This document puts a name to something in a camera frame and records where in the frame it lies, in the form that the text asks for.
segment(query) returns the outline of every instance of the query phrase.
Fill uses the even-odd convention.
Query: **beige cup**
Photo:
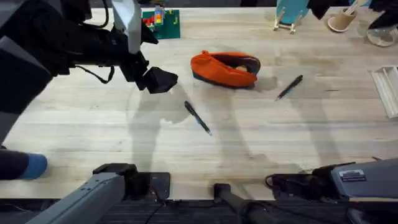
[[[358,13],[354,11],[351,13],[351,15],[346,15],[344,12],[347,11],[347,9],[343,9],[342,11],[339,12],[339,14],[335,17],[332,17],[328,21],[329,27],[336,32],[345,32],[348,30],[349,24],[355,19],[356,15]]]

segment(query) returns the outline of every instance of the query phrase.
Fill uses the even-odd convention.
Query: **black pen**
[[[279,96],[275,99],[275,101],[280,100],[286,94],[288,94],[295,86],[297,86],[303,80],[303,75],[299,75]]]
[[[190,114],[192,114],[192,116],[194,116],[194,117],[197,119],[198,123],[203,127],[203,129],[205,129],[205,131],[206,131],[207,133],[209,133],[210,136],[212,136],[213,134],[211,133],[209,127],[200,119],[199,115],[198,115],[197,112],[193,109],[192,105],[191,105],[188,101],[186,101],[186,102],[184,103],[184,105],[185,105],[185,108],[188,110],[188,112],[189,112]]]

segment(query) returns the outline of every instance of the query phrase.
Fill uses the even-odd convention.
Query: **orange bag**
[[[246,67],[247,71],[236,69]],[[193,77],[229,88],[252,88],[257,81],[260,61],[238,52],[212,53],[203,50],[191,59]]]

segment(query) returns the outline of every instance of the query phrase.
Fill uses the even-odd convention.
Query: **wooden tabletop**
[[[245,198],[272,199],[263,184],[269,174],[398,157],[398,123],[387,118],[368,73],[398,63],[398,47],[364,39],[375,13],[361,9],[344,34],[309,14],[295,35],[272,30],[274,8],[180,13],[181,39],[142,46],[151,65],[179,75],[178,85],[150,95],[127,83],[118,68],[107,85],[79,69],[55,78],[5,142],[46,155],[49,168],[38,180],[0,182],[1,198],[62,198],[98,166],[127,162],[139,171],[170,172],[170,198],[211,198],[211,186],[226,182]],[[102,23],[103,9],[93,17]],[[259,58],[256,88],[230,90],[194,79],[190,59],[201,50]],[[104,77],[109,72],[88,68]],[[275,102],[298,75],[303,82]],[[189,115],[185,100],[213,136]]]

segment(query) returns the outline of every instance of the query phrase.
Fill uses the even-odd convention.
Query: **white tray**
[[[370,71],[389,118],[398,117],[398,65]]]

